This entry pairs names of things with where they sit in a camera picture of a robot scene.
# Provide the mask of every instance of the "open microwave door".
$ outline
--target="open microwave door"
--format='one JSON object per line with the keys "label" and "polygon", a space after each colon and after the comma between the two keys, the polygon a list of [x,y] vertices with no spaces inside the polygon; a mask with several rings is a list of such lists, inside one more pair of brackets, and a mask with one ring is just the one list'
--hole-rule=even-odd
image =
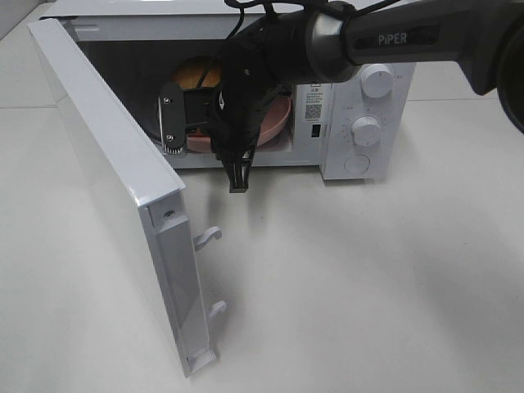
{"label": "open microwave door", "polygon": [[[183,203],[185,186],[62,23],[41,20],[29,30],[101,217],[130,260],[153,263],[167,311],[163,318],[188,376],[215,354]],[[213,235],[218,237],[218,230],[206,231],[198,247]]]}

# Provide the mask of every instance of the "control knob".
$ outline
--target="control knob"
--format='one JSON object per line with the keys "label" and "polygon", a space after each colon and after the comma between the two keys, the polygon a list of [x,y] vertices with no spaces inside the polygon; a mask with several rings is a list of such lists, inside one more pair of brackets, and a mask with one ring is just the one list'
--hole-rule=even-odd
{"label": "control knob", "polygon": [[380,141],[382,126],[374,117],[365,116],[351,125],[351,132],[356,145],[369,147]]}
{"label": "control knob", "polygon": [[360,76],[364,94],[371,98],[386,96],[393,89],[394,71],[389,65],[372,64]]}

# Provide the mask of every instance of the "black robotic arm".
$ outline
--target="black robotic arm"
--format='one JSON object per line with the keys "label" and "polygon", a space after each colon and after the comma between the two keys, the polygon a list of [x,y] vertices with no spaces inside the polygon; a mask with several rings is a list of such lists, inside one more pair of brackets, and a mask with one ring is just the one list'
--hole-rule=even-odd
{"label": "black robotic arm", "polygon": [[[220,52],[222,83],[210,106],[213,151],[231,192],[248,187],[260,124],[272,100],[293,84],[349,80],[367,63],[457,61],[475,93],[499,88],[503,107],[524,132],[524,0],[421,0],[356,10],[345,2],[226,0],[266,16],[232,36]],[[303,11],[278,15],[271,3]]]}

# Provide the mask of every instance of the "white microwave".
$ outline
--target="white microwave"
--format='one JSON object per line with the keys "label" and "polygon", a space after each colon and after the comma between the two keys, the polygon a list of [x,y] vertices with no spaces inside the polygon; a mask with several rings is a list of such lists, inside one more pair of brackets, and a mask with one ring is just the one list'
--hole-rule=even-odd
{"label": "white microwave", "polygon": [[[248,10],[245,25],[262,15]],[[225,304],[205,309],[195,261],[220,231],[192,238],[173,169],[220,163],[205,135],[190,135],[186,154],[166,151],[156,138],[156,102],[177,65],[212,56],[236,21],[222,0],[58,0],[29,25],[101,216],[134,265],[155,268],[186,376],[215,359],[208,320]],[[278,131],[268,128],[254,166],[318,166],[326,180],[383,178],[413,71],[411,63],[373,64],[342,84],[293,88],[275,103]]]}

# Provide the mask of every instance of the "table surface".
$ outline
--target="table surface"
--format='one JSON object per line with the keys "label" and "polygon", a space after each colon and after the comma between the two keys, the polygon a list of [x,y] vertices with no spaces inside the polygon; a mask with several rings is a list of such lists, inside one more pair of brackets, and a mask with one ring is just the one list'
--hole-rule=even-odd
{"label": "table surface", "polygon": [[[34,20],[47,6],[38,8]],[[0,391],[522,392],[524,138],[416,71],[389,176],[181,173],[219,361],[185,379],[97,216],[26,28],[0,41]]]}

